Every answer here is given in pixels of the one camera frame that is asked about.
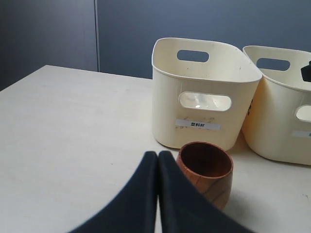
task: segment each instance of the table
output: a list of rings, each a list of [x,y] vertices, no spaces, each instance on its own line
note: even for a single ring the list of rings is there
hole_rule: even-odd
[[[114,198],[145,151],[168,150],[152,136],[151,89],[44,66],[1,91],[0,232],[67,232]],[[311,232],[311,167],[261,158],[242,135],[229,153],[227,215],[260,233]]]

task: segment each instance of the plastic storage basket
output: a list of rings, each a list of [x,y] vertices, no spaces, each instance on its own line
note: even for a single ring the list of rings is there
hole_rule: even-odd
[[[183,51],[209,57],[178,59]],[[204,141],[230,149],[262,77],[259,69],[232,45],[182,38],[158,40],[152,66],[155,139],[171,148]]]
[[[268,159],[311,165],[311,83],[301,75],[311,53],[261,46],[243,51],[255,64],[260,58],[290,63],[284,71],[261,69],[264,78],[242,128],[246,142]]]

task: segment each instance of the black object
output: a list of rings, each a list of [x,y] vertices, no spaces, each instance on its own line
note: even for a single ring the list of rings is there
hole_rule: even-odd
[[[305,82],[311,82],[311,61],[309,61],[309,65],[301,68],[302,79]]]
[[[163,233],[251,233],[212,206],[184,176],[172,154],[159,154]]]
[[[158,166],[146,152],[132,178],[98,214],[71,233],[153,233],[156,221]]]

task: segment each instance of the cup rim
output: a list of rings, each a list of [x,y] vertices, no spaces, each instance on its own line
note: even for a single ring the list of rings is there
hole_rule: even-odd
[[[185,147],[187,147],[187,146],[189,146],[189,145],[191,145],[191,144],[205,144],[205,145],[209,145],[209,146],[216,147],[217,149],[221,150],[221,152],[223,152],[223,153],[227,156],[227,158],[229,158],[229,160],[230,160],[230,163],[231,163],[231,168],[230,168],[230,170],[229,170],[225,175],[216,176],[216,177],[215,177],[215,176],[203,176],[203,175],[201,175],[201,174],[199,174],[199,173],[196,173],[195,171],[192,171],[190,168],[188,168],[188,167],[184,164],[184,161],[183,161],[182,158],[181,158],[181,152],[182,152],[182,150],[183,150]],[[214,144],[212,144],[212,143],[209,143],[209,142],[199,142],[199,141],[196,141],[196,142],[189,142],[189,143],[183,145],[182,148],[180,148],[180,150],[179,150],[179,152],[178,152],[178,157],[180,158],[180,162],[181,162],[182,166],[184,166],[184,168],[185,168],[187,171],[189,171],[189,172],[192,173],[192,174],[195,174],[196,176],[202,177],[202,178],[220,179],[220,178],[223,178],[223,177],[228,176],[228,175],[233,171],[233,160],[232,160],[231,156],[230,156],[224,149],[222,149],[222,148],[220,148],[220,147],[218,147],[218,146],[216,146],[216,145],[214,145]]]

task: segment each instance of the label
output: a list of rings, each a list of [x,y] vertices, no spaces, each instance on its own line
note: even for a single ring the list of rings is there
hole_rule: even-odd
[[[309,138],[311,138],[311,131],[295,130],[292,133],[292,136],[294,136],[294,137],[309,137]]]
[[[206,130],[220,130],[220,124],[192,121],[192,120],[176,120],[176,125]]]

